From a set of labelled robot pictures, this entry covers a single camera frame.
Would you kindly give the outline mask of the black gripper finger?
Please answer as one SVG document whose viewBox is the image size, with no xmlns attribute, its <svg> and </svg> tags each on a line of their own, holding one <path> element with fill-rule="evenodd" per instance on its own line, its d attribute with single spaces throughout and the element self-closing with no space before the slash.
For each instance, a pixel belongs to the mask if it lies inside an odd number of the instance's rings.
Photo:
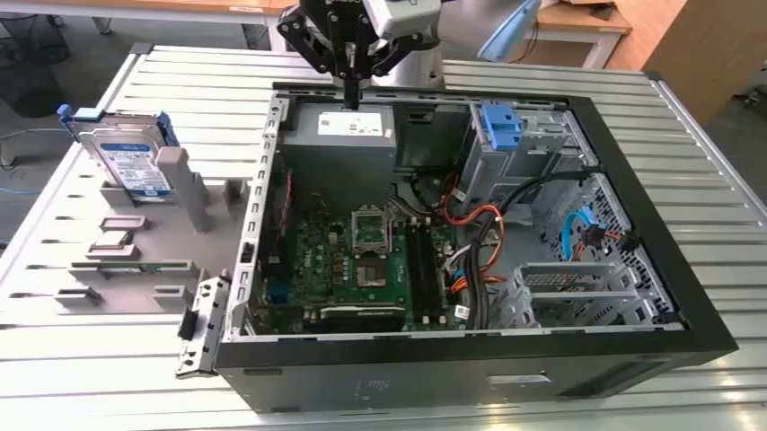
<svg viewBox="0 0 767 431">
<path fill-rule="evenodd" d="M 351 79 L 351 108 L 353 110 L 360 106 L 361 83 L 373 76 L 385 76 L 412 52 L 433 51 L 440 42 L 439 38 L 395 38 L 372 55 L 355 55 L 355 61 L 360 60 L 361 63 L 355 65 Z"/>
<path fill-rule="evenodd" d="M 336 79 L 336 85 L 343 88 L 344 108 L 352 109 L 352 82 L 348 77 L 348 61 L 345 46 L 336 47 L 323 40 L 309 30 L 309 17 L 301 6 L 291 6 L 283 10 L 277 20 L 277 33 L 288 45 L 301 55 L 304 60 L 320 74 L 329 74 Z"/>
</svg>

